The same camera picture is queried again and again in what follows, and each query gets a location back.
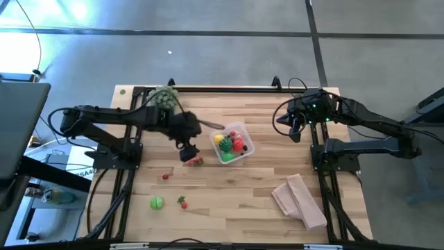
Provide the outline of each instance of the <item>clear plastic box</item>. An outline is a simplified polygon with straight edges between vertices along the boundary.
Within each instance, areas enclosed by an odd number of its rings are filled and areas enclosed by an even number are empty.
[[[230,131],[235,131],[236,135],[241,135],[242,141],[244,142],[244,145],[247,146],[247,150],[243,151],[244,154],[242,156],[240,155],[240,152],[239,153],[235,153],[237,156],[234,159],[224,162],[224,161],[222,161],[222,158],[221,158],[221,154],[223,152],[219,148],[219,146],[214,143],[213,137],[215,135],[217,135],[217,134],[229,135]],[[239,159],[242,159],[244,157],[250,156],[250,155],[252,155],[255,152],[255,145],[251,141],[250,136],[248,135],[248,132],[247,132],[244,124],[241,123],[241,122],[232,123],[232,124],[230,124],[228,126],[225,126],[225,129],[222,130],[222,131],[215,131],[215,132],[213,132],[210,135],[210,140],[211,140],[211,143],[213,144],[214,150],[216,151],[217,158],[219,159],[219,161],[222,164],[232,163],[232,162],[234,162],[236,160],[239,160]]]

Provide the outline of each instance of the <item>concrete floor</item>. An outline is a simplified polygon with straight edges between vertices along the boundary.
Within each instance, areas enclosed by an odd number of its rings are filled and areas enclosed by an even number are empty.
[[[439,0],[311,2],[318,32],[444,33],[444,2]],[[39,28],[310,31],[303,0],[133,0],[131,4],[22,0],[22,4]],[[0,15],[0,27],[28,27],[14,1]],[[52,84],[43,117],[64,106],[109,106],[117,84],[165,84],[174,78],[177,84],[270,85],[278,75],[283,82],[297,76],[310,86],[320,85],[313,44],[305,37],[41,35],[40,39],[41,82]],[[38,46],[33,34],[0,33],[0,41],[0,71],[35,68]],[[328,85],[394,119],[410,115],[420,100],[444,86],[442,40],[325,38],[320,45]],[[37,130],[52,140],[44,124],[39,123]],[[352,131],[350,135],[352,140],[362,139]],[[425,147],[442,149],[434,142]],[[427,169],[442,163],[439,151],[432,154],[418,159]],[[405,203],[406,196],[419,188],[412,161],[390,156],[359,160],[375,239],[444,248],[444,202]],[[439,172],[443,171],[433,171],[432,176]]]

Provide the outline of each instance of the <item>folded napkin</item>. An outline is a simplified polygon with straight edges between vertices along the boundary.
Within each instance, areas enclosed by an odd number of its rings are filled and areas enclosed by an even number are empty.
[[[287,181],[271,194],[284,215],[301,219],[307,230],[327,225],[324,214],[299,174],[287,177]]]

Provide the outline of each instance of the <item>wooden table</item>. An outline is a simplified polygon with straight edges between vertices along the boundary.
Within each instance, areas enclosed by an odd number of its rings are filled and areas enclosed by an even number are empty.
[[[129,108],[131,85],[118,85],[113,108]],[[339,94],[335,87],[327,91]],[[325,228],[307,231],[301,220],[285,217],[271,197],[271,191],[292,174],[301,174],[309,191],[322,209],[318,177],[312,170],[309,147],[311,133],[303,131],[301,142],[293,143],[277,134],[271,116],[289,94],[253,93],[180,93],[185,110],[198,118],[220,124],[243,122],[255,145],[255,153],[230,165],[222,165],[210,142],[211,128],[202,126],[202,135],[194,139],[204,157],[201,167],[183,167],[174,142],[160,133],[142,133],[144,152],[136,172],[130,200],[125,241],[169,242],[177,238],[196,238],[204,242],[238,243],[307,243],[327,242]],[[285,108],[278,113],[283,115]],[[327,125],[331,138],[348,141],[346,126]],[[288,131],[286,126],[278,126]],[[115,136],[123,137],[124,126],[108,126]],[[173,170],[169,180],[162,175]],[[110,170],[99,183],[91,207],[92,226],[108,209],[116,171]],[[338,172],[344,210],[361,232],[372,238],[359,181],[347,172]],[[177,203],[185,196],[188,209]],[[162,197],[164,207],[151,210],[153,197]],[[120,211],[114,221],[117,230]],[[332,213],[334,229],[339,235],[336,213]],[[79,236],[86,234],[86,219]]]

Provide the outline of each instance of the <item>white cable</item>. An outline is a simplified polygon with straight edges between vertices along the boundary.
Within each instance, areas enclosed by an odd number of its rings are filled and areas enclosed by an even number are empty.
[[[15,0],[15,1],[19,4],[21,10],[23,11],[23,13],[25,14],[26,18],[28,19],[29,24],[33,27],[34,34],[37,37],[37,41],[39,42],[39,63],[37,64],[37,69],[36,70],[40,70],[40,62],[42,61],[42,45],[40,44],[39,35],[37,34],[37,31],[35,30],[34,24],[32,23],[31,19],[29,19],[28,14],[26,14],[26,11],[23,9],[23,7],[20,4],[19,0]]]
[[[89,138],[86,138],[86,137],[76,137],[76,140],[77,140],[77,139],[89,139]],[[30,153],[32,153],[32,152],[34,152],[34,151],[40,149],[41,147],[44,147],[44,146],[46,146],[46,145],[48,145],[48,144],[51,144],[51,143],[53,143],[53,142],[57,142],[57,140],[52,140],[52,141],[50,141],[50,142],[47,142],[47,143],[43,144],[43,145],[40,146],[40,147],[37,147],[37,148],[35,148],[35,149],[33,149],[33,150],[30,150],[30,151],[27,151],[27,152],[25,152],[24,155],[27,156],[28,154],[30,154]]]

